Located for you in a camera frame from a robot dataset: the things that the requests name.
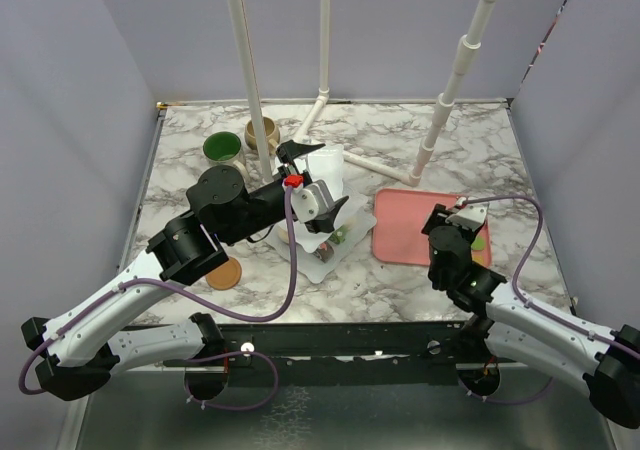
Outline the green swiss roll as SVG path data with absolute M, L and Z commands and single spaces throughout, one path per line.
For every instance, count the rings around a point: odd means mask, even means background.
M 347 240 L 350 230 L 351 228 L 349 225 L 342 225 L 332 233 L 330 241 L 335 245 L 344 243 Z

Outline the three tier white stand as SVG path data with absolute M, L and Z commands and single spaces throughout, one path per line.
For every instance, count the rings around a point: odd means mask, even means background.
M 341 145 L 329 145 L 295 160 L 312 179 L 293 190 L 297 271 L 318 284 L 336 269 L 377 223 L 367 198 L 344 180 Z

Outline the green round biscuit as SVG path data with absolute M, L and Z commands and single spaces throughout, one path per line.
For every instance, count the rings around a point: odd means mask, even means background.
M 486 241 L 482 236 L 477 236 L 471 244 L 471 249 L 476 252 L 481 252 L 486 247 Z

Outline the white round cake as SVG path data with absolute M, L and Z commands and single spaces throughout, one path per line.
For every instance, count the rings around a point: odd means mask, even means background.
M 277 235 L 282 242 L 284 242 L 285 244 L 289 243 L 288 231 L 286 229 L 278 228 Z

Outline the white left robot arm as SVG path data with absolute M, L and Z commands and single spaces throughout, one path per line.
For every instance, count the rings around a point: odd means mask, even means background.
M 121 273 L 66 313 L 32 317 L 21 326 L 31 354 L 19 374 L 25 395 L 51 394 L 73 401 L 102 388 L 112 376 L 154 363 L 183 360 L 202 365 L 229 358 L 212 315 L 254 323 L 189 292 L 189 287 L 228 262 L 226 247 L 279 222 L 295 237 L 300 222 L 311 233 L 330 234 L 346 198 L 333 198 L 326 183 L 299 159 L 320 150 L 293 140 L 280 144 L 272 182 L 248 191 L 231 164 L 209 168 L 187 192 L 189 208 L 153 236 Z M 172 294 L 207 308 L 175 325 L 131 330 L 129 324 Z

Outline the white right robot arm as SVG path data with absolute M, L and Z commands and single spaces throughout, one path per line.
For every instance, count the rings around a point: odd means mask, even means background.
M 564 313 L 472 258 L 488 199 L 436 204 L 421 230 L 429 243 L 428 278 L 478 327 L 459 337 L 461 353 L 523 363 L 572 386 L 608 420 L 639 427 L 639 331 L 614 330 Z

